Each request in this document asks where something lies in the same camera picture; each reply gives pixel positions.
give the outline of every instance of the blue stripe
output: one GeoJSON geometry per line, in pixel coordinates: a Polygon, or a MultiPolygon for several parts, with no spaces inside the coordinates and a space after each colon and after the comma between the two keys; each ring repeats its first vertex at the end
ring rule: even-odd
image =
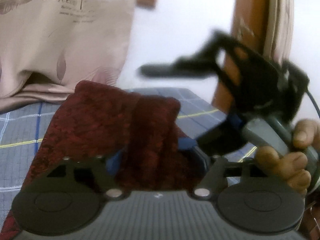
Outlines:
{"type": "Polygon", "coordinates": [[[38,117],[37,117],[37,126],[36,126],[36,142],[35,142],[35,152],[34,155],[36,155],[37,151],[38,151],[38,139],[39,139],[39,129],[40,129],[40,114],[41,114],[41,110],[42,110],[42,103],[40,103],[39,106],[39,110],[38,110],[38,117]]]}

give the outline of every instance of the bed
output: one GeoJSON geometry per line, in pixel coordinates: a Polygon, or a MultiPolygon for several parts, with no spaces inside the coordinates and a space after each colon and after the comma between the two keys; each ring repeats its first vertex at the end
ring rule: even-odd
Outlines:
{"type": "MultiPolygon", "coordinates": [[[[127,90],[143,95],[174,97],[181,103],[176,123],[191,138],[222,122],[226,115],[188,89],[145,88],[127,90]]],[[[0,115],[0,228],[10,210],[13,198],[21,189],[31,162],[38,151],[52,116],[60,105],[36,103],[0,115]]],[[[248,143],[226,155],[229,161],[241,162],[253,156],[255,147],[248,143]]],[[[229,184],[238,182],[229,178],[229,184]]]]}

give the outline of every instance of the gray handle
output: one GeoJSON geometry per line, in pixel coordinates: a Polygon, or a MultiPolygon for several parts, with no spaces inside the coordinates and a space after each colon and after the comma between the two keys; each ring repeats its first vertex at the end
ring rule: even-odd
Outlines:
{"type": "MultiPolygon", "coordinates": [[[[275,117],[254,118],[250,120],[242,129],[243,137],[255,146],[271,146],[280,156],[285,156],[290,152],[288,145],[292,143],[291,128],[285,127],[275,117]]],[[[313,147],[308,147],[303,151],[307,156],[308,164],[306,170],[310,172],[312,180],[308,192],[313,192],[320,185],[319,156],[313,147]]]]}

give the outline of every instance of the small white logo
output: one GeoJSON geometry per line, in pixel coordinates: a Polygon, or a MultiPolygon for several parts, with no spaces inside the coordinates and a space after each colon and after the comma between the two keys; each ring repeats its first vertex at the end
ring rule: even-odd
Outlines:
{"type": "Polygon", "coordinates": [[[162,197],[163,197],[163,194],[157,193],[157,194],[155,194],[155,197],[156,197],[156,198],[162,198],[162,197]]]}

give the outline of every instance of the yellow stripe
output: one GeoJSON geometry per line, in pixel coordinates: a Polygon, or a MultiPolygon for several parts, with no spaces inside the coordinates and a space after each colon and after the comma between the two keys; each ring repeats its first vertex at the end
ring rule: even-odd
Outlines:
{"type": "Polygon", "coordinates": [[[199,116],[199,115],[203,115],[203,114],[212,114],[212,113],[215,113],[217,112],[218,109],[214,109],[212,111],[207,111],[207,112],[201,112],[201,113],[197,113],[197,114],[187,114],[187,115],[179,115],[177,117],[177,119],[180,119],[180,118],[186,118],[186,117],[194,117],[194,116],[199,116]]]}
{"type": "Polygon", "coordinates": [[[18,146],[18,145],[25,145],[25,144],[30,144],[30,143],[36,143],[36,142],[42,142],[42,138],[38,139],[38,140],[31,140],[31,141],[24,141],[24,142],[19,142],[19,143],[11,143],[11,144],[4,144],[4,145],[0,145],[0,149],[2,148],[8,148],[8,147],[14,147],[14,146],[18,146]]]}
{"type": "Polygon", "coordinates": [[[238,162],[241,163],[243,162],[243,159],[246,157],[249,157],[254,151],[256,150],[256,147],[254,146],[245,156],[243,156],[238,162]]]}

